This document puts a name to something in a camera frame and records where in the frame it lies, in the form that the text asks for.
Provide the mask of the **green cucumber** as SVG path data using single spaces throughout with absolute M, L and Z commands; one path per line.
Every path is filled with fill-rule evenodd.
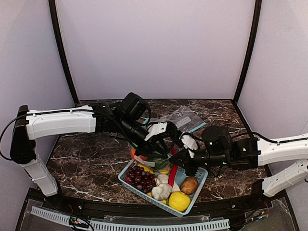
M 159 158 L 153 158 L 153 157 L 149 157 L 148 158 L 148 161 L 149 162 L 154 162 L 154 166 L 152 167 L 152 169 L 155 169 L 155 170 L 161 170 L 161 169 L 164 169 L 166 168 L 167 166 L 170 165 L 170 162 L 169 162 L 169 155 L 165 155 L 163 157 L 159 157 Z

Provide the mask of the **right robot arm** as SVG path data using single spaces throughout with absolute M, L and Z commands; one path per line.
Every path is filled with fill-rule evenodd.
M 183 149 L 169 160 L 183 168 L 188 176 L 199 167 L 227 166 L 234 170 L 248 170 L 274 162 L 294 160 L 281 172 L 253 183 L 252 195 L 273 197 L 278 192 L 305 180 L 308 176 L 308 135 L 303 134 L 278 140 L 249 132 L 249 138 L 235 141 L 227 127 L 209 126 L 201 134 L 205 147 L 199 148 L 190 133 L 183 133 Z

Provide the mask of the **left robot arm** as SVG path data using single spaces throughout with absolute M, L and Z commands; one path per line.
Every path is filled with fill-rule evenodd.
M 97 106 L 38 111 L 23 105 L 8 123 L 14 125 L 10 156 L 1 157 L 19 164 L 46 197 L 55 196 L 60 188 L 36 153 L 37 139 L 69 133 L 118 133 L 136 148 L 137 154 L 165 158 L 170 149 L 161 135 L 167 124 L 141 124 L 138 121 L 144 112 L 151 112 L 149 104 L 132 92 L 120 102 Z

